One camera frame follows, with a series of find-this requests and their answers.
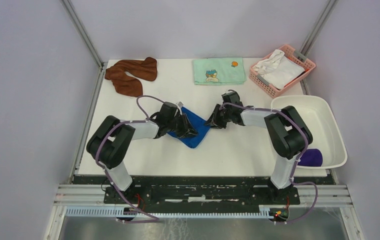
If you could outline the blue towel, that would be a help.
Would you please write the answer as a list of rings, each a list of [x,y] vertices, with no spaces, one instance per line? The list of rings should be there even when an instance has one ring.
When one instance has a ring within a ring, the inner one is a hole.
[[[203,119],[196,113],[192,112],[191,110],[187,109],[186,107],[184,106],[181,107],[181,111],[183,114],[187,115],[189,122],[197,131],[197,135],[193,137],[178,138],[177,135],[172,131],[169,131],[167,134],[171,136],[172,138],[180,140],[187,147],[191,149],[195,149],[204,140],[205,136],[210,130],[210,127],[207,125],[204,125],[206,122],[205,119]]]

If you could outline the purple towel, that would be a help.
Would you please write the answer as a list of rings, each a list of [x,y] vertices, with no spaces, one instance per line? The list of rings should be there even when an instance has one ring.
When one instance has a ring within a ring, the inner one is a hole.
[[[323,164],[323,154],[317,148],[307,149],[301,156],[298,166],[321,167]]]

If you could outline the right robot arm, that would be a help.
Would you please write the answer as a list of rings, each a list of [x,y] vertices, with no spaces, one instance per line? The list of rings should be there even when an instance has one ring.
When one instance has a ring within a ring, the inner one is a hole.
[[[311,131],[292,105],[281,109],[245,106],[234,90],[221,97],[222,103],[215,105],[204,124],[212,129],[225,129],[228,123],[234,123],[267,130],[277,159],[266,196],[271,203],[280,204],[287,198],[286,189],[294,183],[301,157],[313,142]]]

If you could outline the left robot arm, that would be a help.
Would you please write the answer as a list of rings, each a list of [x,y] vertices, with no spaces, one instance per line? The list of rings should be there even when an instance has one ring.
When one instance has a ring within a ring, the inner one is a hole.
[[[124,164],[132,141],[159,139],[172,133],[178,139],[196,137],[199,133],[181,108],[171,102],[144,120],[120,120],[107,116],[87,142],[86,151],[101,167],[109,182],[117,189],[116,197],[125,204],[132,202],[136,191]]]

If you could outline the mint green cartoon towel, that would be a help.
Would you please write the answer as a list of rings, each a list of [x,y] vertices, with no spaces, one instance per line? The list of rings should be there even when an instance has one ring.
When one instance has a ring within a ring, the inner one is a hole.
[[[194,59],[192,69],[195,85],[242,85],[247,80],[241,57]]]

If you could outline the white cloth in basket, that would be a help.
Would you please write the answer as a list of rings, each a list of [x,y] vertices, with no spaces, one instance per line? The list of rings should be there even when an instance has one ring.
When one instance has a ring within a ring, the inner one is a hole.
[[[303,67],[288,59],[280,49],[274,50],[270,57],[260,60],[252,69],[278,90],[305,72]]]

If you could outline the brown towel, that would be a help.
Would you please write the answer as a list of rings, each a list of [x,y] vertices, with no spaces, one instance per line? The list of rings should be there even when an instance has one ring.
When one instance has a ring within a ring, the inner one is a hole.
[[[141,80],[156,80],[157,65],[158,61],[153,57],[120,60],[106,69],[105,79],[111,81],[118,94],[136,98],[144,94]]]

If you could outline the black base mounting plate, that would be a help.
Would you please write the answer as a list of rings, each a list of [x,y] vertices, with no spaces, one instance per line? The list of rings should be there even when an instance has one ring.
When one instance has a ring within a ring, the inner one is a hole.
[[[123,196],[103,176],[75,176],[74,185],[93,185],[104,204],[131,205],[149,214],[257,213],[260,205],[300,205],[295,186],[282,193],[267,177],[133,176]]]

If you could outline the pink plastic basket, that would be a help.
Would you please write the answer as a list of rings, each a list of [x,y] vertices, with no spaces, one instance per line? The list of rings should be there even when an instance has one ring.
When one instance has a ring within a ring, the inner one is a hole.
[[[285,53],[285,56],[293,61],[294,63],[298,64],[299,66],[303,67],[305,69],[305,72],[302,73],[299,77],[294,79],[292,82],[290,82],[288,85],[286,85],[283,89],[279,90],[276,89],[272,84],[269,84],[266,80],[264,80],[259,74],[257,74],[252,67],[256,64],[253,64],[249,68],[249,79],[254,82],[258,87],[260,87],[265,93],[267,93],[270,97],[276,98],[278,96],[281,96],[283,93],[288,91],[291,87],[294,85],[300,83],[300,81],[304,80],[309,73],[316,67],[316,64],[308,59],[305,55],[298,52],[295,48],[288,44],[284,44],[281,47],[277,48],[276,50],[282,50]],[[264,60],[273,53],[271,52],[261,60]]]

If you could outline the white plastic tub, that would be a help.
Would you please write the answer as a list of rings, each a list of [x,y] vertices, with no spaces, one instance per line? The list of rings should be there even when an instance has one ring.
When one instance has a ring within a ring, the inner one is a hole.
[[[279,96],[272,100],[270,106],[273,109],[295,107],[313,135],[313,142],[308,148],[318,149],[322,153],[321,166],[298,166],[298,175],[339,168],[347,162],[348,154],[339,127],[329,104],[323,98],[313,95]]]

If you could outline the aluminium frame rail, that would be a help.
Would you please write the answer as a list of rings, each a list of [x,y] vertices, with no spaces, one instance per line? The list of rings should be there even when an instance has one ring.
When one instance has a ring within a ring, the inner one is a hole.
[[[307,207],[315,197],[311,185],[297,186],[300,207]],[[352,208],[354,206],[346,185],[318,185],[318,208]],[[105,193],[99,185],[61,184],[55,195],[56,206],[105,206]]]

